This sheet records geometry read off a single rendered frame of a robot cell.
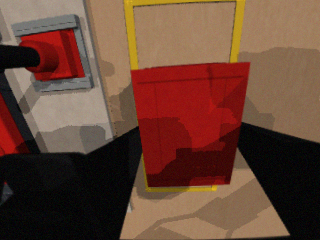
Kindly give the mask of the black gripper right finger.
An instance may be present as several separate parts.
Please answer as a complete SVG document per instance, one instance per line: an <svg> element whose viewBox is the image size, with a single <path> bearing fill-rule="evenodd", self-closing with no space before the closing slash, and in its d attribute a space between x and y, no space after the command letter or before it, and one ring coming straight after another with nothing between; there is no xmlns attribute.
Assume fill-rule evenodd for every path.
<svg viewBox="0 0 320 240"><path fill-rule="evenodd" d="M241 122L237 148L287 232L320 233L320 142Z"/></svg>

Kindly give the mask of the yellow rectangular outline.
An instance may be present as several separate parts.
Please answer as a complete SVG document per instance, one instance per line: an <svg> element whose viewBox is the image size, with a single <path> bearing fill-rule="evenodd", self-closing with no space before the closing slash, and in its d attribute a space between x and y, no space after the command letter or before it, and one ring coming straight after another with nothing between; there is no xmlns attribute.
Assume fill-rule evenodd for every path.
<svg viewBox="0 0 320 240"><path fill-rule="evenodd" d="M124 0L124 12L126 19L128 43L129 43L129 58L130 67L132 69L138 69L137 50L136 50L136 31L134 23L133 6L150 5L150 4L177 4L177 3L191 3L191 2L217 2L217 1L237 1L235 8L235 20L232 33L232 46L229 63L238 63L239 46L242 34L242 23L244 17L244 7L246 0ZM151 188L148 187L147 177L145 172L145 165L142 152L142 165L145 180L146 192L206 192L217 191L218 186L212 186L212 188Z"/></svg>

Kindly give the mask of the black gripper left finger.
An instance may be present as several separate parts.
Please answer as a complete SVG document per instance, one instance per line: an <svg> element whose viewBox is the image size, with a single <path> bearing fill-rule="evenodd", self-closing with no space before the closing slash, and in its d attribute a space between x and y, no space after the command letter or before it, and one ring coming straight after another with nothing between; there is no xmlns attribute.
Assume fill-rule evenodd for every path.
<svg viewBox="0 0 320 240"><path fill-rule="evenodd" d="M0 156L0 170L13 193L76 193L98 239L120 239L141 155L137 126L86 154L4 154Z"/></svg>

